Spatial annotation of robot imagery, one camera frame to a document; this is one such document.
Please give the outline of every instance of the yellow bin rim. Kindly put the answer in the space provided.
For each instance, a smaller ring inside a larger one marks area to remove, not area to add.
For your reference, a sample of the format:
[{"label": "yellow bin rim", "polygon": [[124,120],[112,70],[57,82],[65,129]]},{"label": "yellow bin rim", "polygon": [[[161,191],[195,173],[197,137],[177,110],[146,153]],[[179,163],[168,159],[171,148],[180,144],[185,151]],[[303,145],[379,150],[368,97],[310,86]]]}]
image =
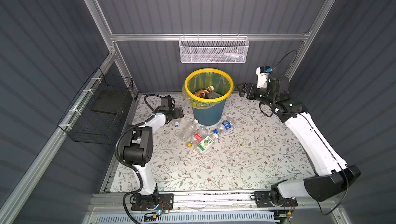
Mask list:
[{"label": "yellow bin rim", "polygon": [[[220,98],[215,98],[215,99],[203,99],[203,98],[199,98],[199,97],[195,96],[194,94],[192,94],[190,92],[189,88],[187,87],[187,83],[191,80],[191,78],[193,76],[200,74],[200,73],[205,73],[205,72],[218,73],[218,74],[221,74],[222,76],[224,76],[230,82],[230,90],[225,95],[221,96]],[[201,68],[201,69],[198,69],[198,70],[194,71],[193,73],[189,74],[189,76],[186,78],[186,80],[184,82],[184,88],[186,89],[186,92],[188,93],[188,95],[197,101],[205,102],[205,103],[215,103],[215,102],[220,102],[222,100],[225,100],[228,96],[230,96],[230,94],[232,93],[232,90],[234,89],[234,83],[232,82],[231,77],[227,73],[225,73],[221,70],[218,70],[215,68]]]}]

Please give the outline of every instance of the gray wall panel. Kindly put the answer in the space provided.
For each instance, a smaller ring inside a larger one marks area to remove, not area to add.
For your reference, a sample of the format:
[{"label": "gray wall panel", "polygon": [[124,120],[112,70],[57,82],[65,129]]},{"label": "gray wall panel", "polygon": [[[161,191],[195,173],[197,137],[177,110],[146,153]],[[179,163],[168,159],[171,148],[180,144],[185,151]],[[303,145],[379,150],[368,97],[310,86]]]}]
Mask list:
[{"label": "gray wall panel", "polygon": [[98,0],[113,33],[304,33],[324,0]]},{"label": "gray wall panel", "polygon": [[[108,50],[83,0],[0,0],[0,206]],[[111,146],[67,139],[14,223],[79,223]]]},{"label": "gray wall panel", "polygon": [[[354,223],[393,220],[396,0],[336,0],[291,80],[334,149],[362,176],[343,203]],[[367,211],[365,203],[375,201]]]},{"label": "gray wall panel", "polygon": [[[186,77],[200,68],[218,68],[228,73],[234,84],[257,82],[256,68],[275,65],[289,51],[298,49],[300,41],[252,41],[246,63],[187,64],[180,62],[178,42],[123,41],[121,53],[135,76],[139,92],[181,91]],[[288,55],[276,68],[281,73],[289,67],[295,54]]]}]

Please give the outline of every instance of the green label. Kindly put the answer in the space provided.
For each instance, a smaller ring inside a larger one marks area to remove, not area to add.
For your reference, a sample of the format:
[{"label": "green label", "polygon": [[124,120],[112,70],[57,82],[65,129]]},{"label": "green label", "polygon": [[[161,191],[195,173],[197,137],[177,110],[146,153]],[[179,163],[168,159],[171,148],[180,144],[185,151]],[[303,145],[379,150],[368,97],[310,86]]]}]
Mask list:
[{"label": "green label", "polygon": [[213,139],[210,138],[210,136],[207,136],[207,137],[203,138],[202,141],[200,141],[200,143],[198,143],[198,147],[199,147],[202,151],[205,151],[205,149],[206,149],[207,147],[209,147],[209,145],[210,145],[211,143],[213,143],[213,142],[214,142]]}]

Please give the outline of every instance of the floral tablecloth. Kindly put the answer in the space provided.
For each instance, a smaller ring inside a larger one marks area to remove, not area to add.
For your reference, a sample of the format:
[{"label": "floral tablecloth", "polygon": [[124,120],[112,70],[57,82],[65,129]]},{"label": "floral tablecloth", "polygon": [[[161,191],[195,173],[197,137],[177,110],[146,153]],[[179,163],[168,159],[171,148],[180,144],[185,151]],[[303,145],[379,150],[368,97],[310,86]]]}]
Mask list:
[{"label": "floral tablecloth", "polygon": [[[133,123],[151,115],[140,98]],[[247,190],[269,188],[285,179],[299,179],[314,174],[298,139],[276,115],[264,116],[257,101],[231,94],[223,117],[234,118],[236,127],[219,137],[204,155],[188,148],[179,139],[183,127],[194,119],[188,99],[172,95],[176,106],[182,106],[185,117],[180,127],[171,122],[153,134],[151,172],[160,191]],[[148,97],[155,108],[160,100]],[[270,113],[268,107],[263,110]],[[134,172],[118,165],[111,192],[128,192],[138,187]]]}]

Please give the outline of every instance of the brown bottle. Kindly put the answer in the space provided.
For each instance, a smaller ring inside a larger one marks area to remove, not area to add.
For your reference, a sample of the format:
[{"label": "brown bottle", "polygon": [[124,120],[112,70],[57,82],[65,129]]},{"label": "brown bottle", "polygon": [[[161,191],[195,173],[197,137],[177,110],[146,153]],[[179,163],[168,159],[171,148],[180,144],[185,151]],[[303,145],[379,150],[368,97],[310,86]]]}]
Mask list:
[{"label": "brown bottle", "polygon": [[209,92],[212,92],[213,90],[214,90],[214,87],[213,87],[213,86],[210,86],[210,87],[208,87],[208,88],[202,89],[202,90],[200,90],[200,91],[194,93],[194,95],[195,95],[196,97],[199,97],[199,98],[207,99],[207,94],[208,94]]}]

